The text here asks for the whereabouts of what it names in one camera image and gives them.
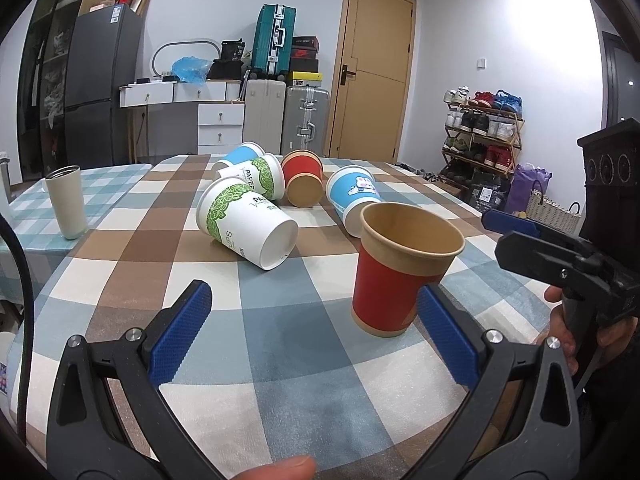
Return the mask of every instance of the blue plastic bag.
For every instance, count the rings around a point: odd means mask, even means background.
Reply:
[[[204,83],[212,61],[197,57],[181,57],[171,66],[171,73],[185,83]]]
[[[527,164],[527,167],[518,164],[511,183],[509,197],[504,206],[504,212],[513,214],[515,211],[526,211],[534,182],[538,181],[540,183],[540,185],[536,184],[538,191],[541,190],[542,193],[546,193],[551,177],[552,174],[542,168],[534,168],[530,164]]]

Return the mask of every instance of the red shoe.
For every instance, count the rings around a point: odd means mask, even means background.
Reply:
[[[474,101],[478,102],[478,106],[492,108],[494,106],[494,95],[491,92],[476,92]]]
[[[495,169],[507,172],[511,167],[511,150],[508,148],[495,147],[498,150],[498,158],[495,161]]]
[[[484,156],[484,164],[486,166],[495,167],[495,161],[498,159],[498,147],[489,146],[486,149],[486,155]]]

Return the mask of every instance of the white suitcase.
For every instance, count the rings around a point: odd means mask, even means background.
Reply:
[[[242,142],[255,142],[267,153],[280,153],[286,85],[282,81],[249,79],[244,98]]]

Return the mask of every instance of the wooden door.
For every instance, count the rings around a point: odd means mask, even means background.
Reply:
[[[404,122],[413,0],[348,0],[329,156],[394,162]]]

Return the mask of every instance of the paper cup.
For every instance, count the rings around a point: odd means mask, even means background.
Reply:
[[[84,213],[80,166],[52,171],[45,182],[60,232],[67,240],[75,240],[89,227]]]
[[[264,150],[258,146],[255,142],[243,142],[230,152],[228,155],[225,155],[224,158],[221,158],[217,161],[213,167],[211,168],[211,178],[213,180],[217,179],[216,171],[223,170],[224,168],[228,168],[234,164],[240,164],[241,162],[246,162],[248,160],[254,160],[257,156],[263,156]]]
[[[267,200],[279,200],[284,196],[282,167],[272,153],[217,170],[215,179],[226,176],[239,176],[251,189]]]
[[[286,260],[298,238],[296,221],[237,176],[207,187],[196,208],[196,224],[264,270]]]
[[[326,195],[351,236],[360,237],[360,211],[372,202],[382,202],[376,179],[360,166],[345,166],[329,177]]]
[[[465,247],[450,222],[418,206],[383,202],[361,211],[352,315],[370,334],[393,337],[415,318],[418,289],[439,282]]]
[[[314,152],[298,150],[282,161],[287,199],[296,207],[311,207],[320,202],[322,162]]]

